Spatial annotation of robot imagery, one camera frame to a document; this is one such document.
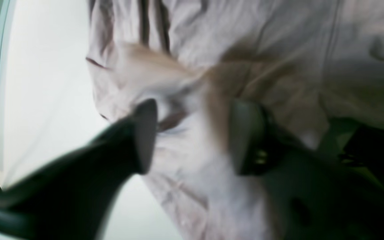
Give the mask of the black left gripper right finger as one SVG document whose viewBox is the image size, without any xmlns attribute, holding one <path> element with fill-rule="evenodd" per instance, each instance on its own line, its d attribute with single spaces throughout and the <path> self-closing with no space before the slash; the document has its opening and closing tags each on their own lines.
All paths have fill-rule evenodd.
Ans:
<svg viewBox="0 0 384 240">
<path fill-rule="evenodd" d="M 238 175 L 263 182 L 285 240 L 384 240 L 384 190 L 308 149 L 262 105 L 231 102 L 229 150 Z"/>
</svg>

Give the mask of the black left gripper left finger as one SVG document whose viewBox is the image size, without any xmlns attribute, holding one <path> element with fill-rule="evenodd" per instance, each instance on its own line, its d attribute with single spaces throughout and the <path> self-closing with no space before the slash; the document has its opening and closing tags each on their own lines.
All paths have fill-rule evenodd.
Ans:
<svg viewBox="0 0 384 240">
<path fill-rule="evenodd" d="M 145 100 L 86 146 L 0 191 L 0 233 L 28 240 L 94 240 L 117 191 L 149 172 L 157 104 Z"/>
</svg>

